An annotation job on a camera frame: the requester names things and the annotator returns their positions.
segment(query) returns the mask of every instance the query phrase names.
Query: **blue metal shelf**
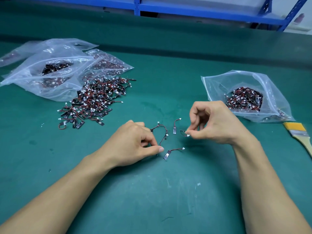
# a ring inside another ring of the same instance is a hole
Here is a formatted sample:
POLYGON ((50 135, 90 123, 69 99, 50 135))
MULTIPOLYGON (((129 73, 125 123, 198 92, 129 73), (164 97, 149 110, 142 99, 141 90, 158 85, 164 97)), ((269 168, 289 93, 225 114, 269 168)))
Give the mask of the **blue metal shelf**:
POLYGON ((284 31, 307 0, 298 0, 285 19, 272 14, 272 0, 266 0, 260 8, 246 8, 229 4, 197 0, 155 1, 155 0, 36 0, 59 3, 72 3, 88 6, 101 6, 133 10, 135 15, 141 11, 151 11, 175 15, 188 15, 213 19, 225 19, 250 23, 278 25, 277 31, 284 31))

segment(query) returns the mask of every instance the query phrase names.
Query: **green work surface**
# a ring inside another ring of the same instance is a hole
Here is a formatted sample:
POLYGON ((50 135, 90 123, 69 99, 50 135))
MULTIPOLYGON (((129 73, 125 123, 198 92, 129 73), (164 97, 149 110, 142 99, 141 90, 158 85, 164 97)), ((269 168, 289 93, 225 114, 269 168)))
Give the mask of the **green work surface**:
MULTIPOLYGON (((195 141, 189 126, 194 101, 206 101, 200 76, 229 70, 267 74, 312 133, 312 38, 224 26, 180 23, 103 12, 0 1, 0 55, 25 41, 80 38, 100 44, 134 66, 137 79, 104 117, 102 127, 59 130, 64 103, 16 85, 0 88, 0 223, 98 149, 123 123, 157 122, 169 130, 165 153, 112 170, 86 201, 68 233, 245 233, 234 153, 228 145, 195 141)), ((7 74, 18 64, 0 68, 7 74)), ((312 160, 282 124, 242 119, 260 140, 288 194, 312 225, 312 160)), ((164 129, 154 131, 158 141, 164 129)))

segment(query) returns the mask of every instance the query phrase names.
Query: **clear plastic bag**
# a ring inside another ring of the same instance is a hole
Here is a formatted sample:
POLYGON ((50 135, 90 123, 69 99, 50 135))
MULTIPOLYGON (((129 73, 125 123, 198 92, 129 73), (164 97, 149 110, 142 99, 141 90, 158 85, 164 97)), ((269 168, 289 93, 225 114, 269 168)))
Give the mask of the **clear plastic bag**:
POLYGON ((29 41, 1 57, 0 67, 26 59, 35 53, 40 53, 41 51, 56 45, 72 45, 82 51, 98 47, 98 45, 88 43, 80 39, 48 39, 45 41, 29 41))
POLYGON ((239 87, 249 87, 263 94, 259 111, 230 109, 236 116, 254 122, 294 121, 289 103, 266 74, 249 71, 231 70, 227 73, 201 77, 208 100, 227 101, 224 94, 232 94, 239 87))
POLYGON ((81 72, 94 61, 76 46, 52 46, 26 59, 0 86, 14 83, 44 98, 69 101, 83 85, 81 72))
POLYGON ((124 63, 117 57, 99 49, 91 49, 85 53, 97 59, 97 62, 90 68, 90 73, 94 77, 106 76, 109 78, 110 76, 120 75, 130 69, 133 69, 132 66, 124 63))

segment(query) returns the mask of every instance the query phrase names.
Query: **wooden brush handle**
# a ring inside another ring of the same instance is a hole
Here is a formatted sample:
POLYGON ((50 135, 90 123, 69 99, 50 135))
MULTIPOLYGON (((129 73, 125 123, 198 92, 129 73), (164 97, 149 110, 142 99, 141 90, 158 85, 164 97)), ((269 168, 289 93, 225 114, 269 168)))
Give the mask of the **wooden brush handle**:
POLYGON ((303 144, 303 146, 307 149, 310 156, 312 157, 312 145, 310 143, 310 137, 304 137, 304 136, 298 136, 298 135, 294 135, 294 137, 303 144))

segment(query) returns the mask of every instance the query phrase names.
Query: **blue shelf beam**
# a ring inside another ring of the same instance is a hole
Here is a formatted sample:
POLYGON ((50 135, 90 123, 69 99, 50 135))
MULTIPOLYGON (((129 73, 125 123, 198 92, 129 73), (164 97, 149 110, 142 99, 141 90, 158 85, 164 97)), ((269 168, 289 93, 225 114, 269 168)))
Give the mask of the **blue shelf beam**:
POLYGON ((263 6, 255 10, 235 10, 223 8, 211 8, 192 5, 181 5, 177 3, 151 1, 151 0, 36 0, 58 3, 71 3, 88 6, 110 7, 117 9, 133 10, 135 15, 140 16, 141 11, 157 13, 188 15, 195 17, 234 20, 250 23, 268 24, 268 29, 272 25, 278 25, 278 31, 284 31, 291 23, 307 0, 298 0, 294 8, 285 19, 272 13, 272 0, 266 0, 263 6))

